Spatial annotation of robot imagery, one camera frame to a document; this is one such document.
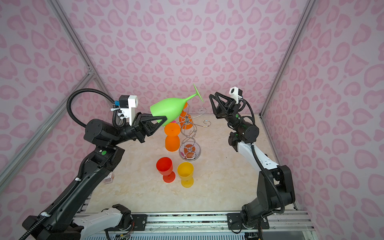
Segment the green plastic wine glass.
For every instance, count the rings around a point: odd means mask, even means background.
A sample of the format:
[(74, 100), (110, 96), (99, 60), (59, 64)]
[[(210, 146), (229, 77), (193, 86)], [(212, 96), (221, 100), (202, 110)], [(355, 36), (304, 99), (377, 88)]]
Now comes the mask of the green plastic wine glass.
[(150, 107), (150, 111), (153, 117), (166, 117), (167, 120), (158, 120), (158, 123), (161, 124), (161, 126), (166, 126), (172, 121), (175, 121), (179, 115), (182, 113), (184, 110), (185, 104), (192, 98), (198, 96), (202, 102), (204, 102), (202, 96), (200, 95), (197, 87), (195, 84), (193, 84), (194, 89), (196, 91), (195, 94), (184, 98), (167, 98), (164, 100), (159, 101), (158, 103), (152, 105)]

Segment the red plastic wine glass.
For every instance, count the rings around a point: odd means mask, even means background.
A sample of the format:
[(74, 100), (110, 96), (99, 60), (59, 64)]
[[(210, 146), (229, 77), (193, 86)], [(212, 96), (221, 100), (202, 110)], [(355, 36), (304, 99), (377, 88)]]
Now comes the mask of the red plastic wine glass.
[(173, 162), (170, 158), (160, 158), (156, 163), (156, 168), (163, 176), (163, 181), (165, 183), (172, 183), (175, 180), (176, 174), (173, 171)]

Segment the yellow plastic wine glass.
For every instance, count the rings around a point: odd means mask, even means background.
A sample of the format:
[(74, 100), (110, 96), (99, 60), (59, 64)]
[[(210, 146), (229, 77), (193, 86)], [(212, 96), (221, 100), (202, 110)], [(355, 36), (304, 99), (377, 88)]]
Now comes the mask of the yellow plastic wine glass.
[(190, 188), (194, 184), (194, 166), (191, 163), (181, 163), (177, 168), (177, 173), (184, 188)]

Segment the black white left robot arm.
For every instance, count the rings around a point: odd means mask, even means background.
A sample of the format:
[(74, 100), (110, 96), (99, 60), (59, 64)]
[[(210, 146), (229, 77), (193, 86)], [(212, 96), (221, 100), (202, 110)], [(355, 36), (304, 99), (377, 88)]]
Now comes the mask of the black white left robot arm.
[(22, 240), (29, 236), (36, 240), (80, 240), (86, 228), (74, 223), (73, 218), (87, 197), (122, 160), (125, 151), (118, 145), (136, 140), (144, 143), (146, 137), (153, 135), (169, 119), (164, 113), (151, 111), (137, 113), (131, 124), (110, 124), (100, 119), (85, 124), (74, 115), (72, 101), (87, 92), (101, 95), (111, 103), (115, 101), (106, 93), (90, 88), (73, 92), (67, 100), (69, 116), (85, 129), (84, 139), (94, 144), (95, 149), (81, 161), (78, 174), (61, 195), (38, 216), (28, 216), (24, 220), (26, 232), (20, 237)]

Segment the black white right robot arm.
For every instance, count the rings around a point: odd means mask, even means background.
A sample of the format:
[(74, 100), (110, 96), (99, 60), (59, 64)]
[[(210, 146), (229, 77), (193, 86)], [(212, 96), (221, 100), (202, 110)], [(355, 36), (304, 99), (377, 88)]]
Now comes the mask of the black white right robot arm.
[(224, 119), (232, 132), (228, 143), (241, 154), (256, 170), (259, 171), (257, 197), (242, 206), (240, 220), (233, 223), (233, 233), (239, 234), (242, 229), (257, 228), (262, 233), (262, 223), (273, 214), (283, 214), (286, 206), (296, 201), (293, 177), (290, 168), (272, 161), (261, 151), (256, 141), (260, 129), (256, 125), (254, 114), (242, 116), (240, 112), (250, 107), (248, 101), (241, 96), (225, 96), (216, 92), (209, 96), (213, 113), (217, 119)]

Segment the front orange plastic wine glass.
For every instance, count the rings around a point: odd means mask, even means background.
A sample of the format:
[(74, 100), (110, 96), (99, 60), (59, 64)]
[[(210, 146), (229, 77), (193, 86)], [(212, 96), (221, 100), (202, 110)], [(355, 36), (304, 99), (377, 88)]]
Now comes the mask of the front orange plastic wine glass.
[(181, 133), (181, 128), (177, 123), (169, 123), (165, 126), (165, 148), (169, 152), (175, 152), (180, 147), (180, 138), (179, 134)]

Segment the orange plastic wine glass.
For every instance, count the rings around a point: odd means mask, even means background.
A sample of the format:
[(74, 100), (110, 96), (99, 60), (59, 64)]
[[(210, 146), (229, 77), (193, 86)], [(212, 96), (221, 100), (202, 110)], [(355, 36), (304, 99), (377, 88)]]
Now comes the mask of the orange plastic wine glass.
[(179, 134), (181, 133), (181, 128), (177, 123), (169, 123), (165, 126), (165, 148), (169, 152), (175, 152), (180, 147), (180, 138)]
[(185, 103), (184, 108), (179, 116), (179, 124), (182, 130), (188, 130), (193, 127), (193, 119), (188, 113), (189, 105)]

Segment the back orange plastic wine glass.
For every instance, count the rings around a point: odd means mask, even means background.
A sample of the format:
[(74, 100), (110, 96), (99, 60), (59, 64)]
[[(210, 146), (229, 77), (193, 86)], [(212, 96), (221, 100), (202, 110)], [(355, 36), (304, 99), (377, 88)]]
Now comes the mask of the back orange plastic wine glass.
[(182, 130), (188, 130), (193, 127), (193, 119), (188, 113), (189, 105), (185, 103), (184, 108), (179, 116), (179, 124)]

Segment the aluminium diagonal frame bar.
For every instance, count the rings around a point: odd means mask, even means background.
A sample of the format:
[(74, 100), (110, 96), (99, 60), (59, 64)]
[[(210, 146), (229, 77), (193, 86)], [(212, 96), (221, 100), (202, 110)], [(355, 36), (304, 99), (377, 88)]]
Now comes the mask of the aluminium diagonal frame bar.
[(52, 67), (46, 75), (27, 68), (23, 78), (1, 75), (1, 192), (48, 137), (66, 112), (71, 93), (95, 78), (95, 71), (80, 69), (60, 73)]

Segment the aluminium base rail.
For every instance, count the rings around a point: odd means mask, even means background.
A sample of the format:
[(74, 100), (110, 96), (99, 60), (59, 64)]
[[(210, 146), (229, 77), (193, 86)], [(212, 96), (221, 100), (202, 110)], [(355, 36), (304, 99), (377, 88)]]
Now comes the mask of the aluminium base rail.
[(257, 227), (244, 227), (239, 212), (133, 213), (133, 225), (119, 230), (116, 210), (76, 214), (83, 225), (84, 240), (317, 240), (314, 225), (305, 211), (288, 210), (271, 215)]

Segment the aluminium corner frame post right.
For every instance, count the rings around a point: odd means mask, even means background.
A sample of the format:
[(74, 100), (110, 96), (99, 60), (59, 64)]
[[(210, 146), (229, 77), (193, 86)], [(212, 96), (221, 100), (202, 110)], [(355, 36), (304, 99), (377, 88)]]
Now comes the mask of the aluminium corner frame post right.
[(283, 74), (285, 73), (285, 70), (286, 70), (287, 66), (289, 65), (289, 62), (295, 53), (295, 50), (296, 50), (296, 48), (300, 42), (300, 39), (301, 39), (309, 21), (310, 21), (310, 18), (312, 16), (314, 10), (316, 9), (316, 7), (318, 5), (318, 2), (319, 1), (316, 1), (316, 0), (310, 0), (310, 1), (306, 2), (303, 13), (301, 14), (301, 17), (299, 18), (298, 25), (297, 25), (295, 31), (293, 32), (293, 35), (289, 41), (288, 47), (285, 51), (285, 54), (282, 58), (280, 65), (279, 65), (278, 71), (275, 75), (275, 78), (273, 80), (271, 88), (267, 94), (266, 101), (265, 101), (265, 103), (261, 109), (261, 112), (259, 115), (261, 119), (263, 119), (264, 116), (266, 115), (267, 109), (268, 109), (268, 107), (272, 101), (272, 97), (275, 93), (275, 90), (277, 89), (277, 86), (278, 86), (279, 82), (281, 81)]

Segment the aluminium corner frame post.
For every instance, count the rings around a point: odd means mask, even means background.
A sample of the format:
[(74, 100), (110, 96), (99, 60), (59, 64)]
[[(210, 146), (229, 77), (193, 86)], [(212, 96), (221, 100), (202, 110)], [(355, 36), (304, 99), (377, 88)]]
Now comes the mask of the aluminium corner frame post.
[(318, 5), (318, 2), (319, 1), (316, 1), (316, 0), (310, 0), (310, 1), (306, 2), (303, 13), (301, 14), (301, 17), (299, 18), (298, 25), (297, 25), (295, 31), (293, 32), (293, 35), (289, 41), (288, 47), (285, 51), (285, 54), (282, 58), (280, 65), (279, 65), (278, 71), (275, 75), (275, 78), (273, 80), (271, 88), (267, 94), (266, 101), (265, 101), (265, 103), (261, 109), (261, 112), (259, 115), (261, 119), (263, 119), (264, 116), (266, 115), (267, 109), (268, 109), (268, 107), (272, 101), (272, 97), (275, 93), (275, 90), (277, 89), (277, 86), (278, 86), (279, 82), (281, 81), (283, 74), (285, 73), (285, 70), (286, 70), (287, 66), (289, 65), (289, 62), (295, 53), (295, 50), (296, 50), (296, 48), (300, 42), (300, 39), (301, 39), (309, 21), (310, 21), (310, 18), (312, 16), (314, 10), (316, 9), (316, 7)]
[(77, 34), (76, 30), (73, 28), (70, 18), (66, 14), (60, 1), (46, 1), (46, 2), (50, 5), (53, 13), (56, 15), (62, 28), (65, 30), (69, 40), (73, 44), (77, 53), (79, 54), (80, 59), (83, 61), (85, 67), (87, 68), (87, 73), (85, 74), (83, 79), (80, 81), (80, 83), (76, 86), (76, 88), (73, 89), (73, 91), (77, 89), (82, 89), (85, 86), (88, 86), (91, 82), (94, 82), (98, 86), (99, 90), (111, 96), (112, 94), (110, 93), (110, 91), (108, 90), (104, 82), (102, 81), (102, 78), (97, 72), (95, 65), (92, 63), (91, 58), (87, 53), (86, 48), (84, 47), (84, 44), (81, 41), (81, 38)]

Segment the aluminium corner frame post left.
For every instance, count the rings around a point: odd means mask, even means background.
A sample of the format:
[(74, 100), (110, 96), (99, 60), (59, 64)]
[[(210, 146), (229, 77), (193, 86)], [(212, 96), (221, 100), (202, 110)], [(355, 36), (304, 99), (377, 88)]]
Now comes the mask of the aluminium corner frame post left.
[(83, 61), (85, 67), (87, 68), (87, 73), (85, 74), (83, 79), (80, 81), (80, 83), (76, 86), (76, 88), (73, 89), (73, 91), (77, 89), (82, 89), (85, 86), (88, 86), (91, 82), (94, 82), (98, 86), (99, 90), (111, 96), (112, 94), (110, 93), (110, 91), (108, 90), (104, 82), (102, 81), (102, 78), (97, 72), (95, 65), (92, 63), (91, 58), (87, 53), (86, 48), (84, 47), (84, 44), (81, 41), (81, 38), (77, 34), (76, 30), (73, 28), (70, 18), (66, 14), (60, 1), (46, 1), (46, 2), (50, 5), (53, 13), (56, 15), (62, 28), (65, 30), (69, 40), (73, 44), (77, 53), (79, 54), (80, 59)]

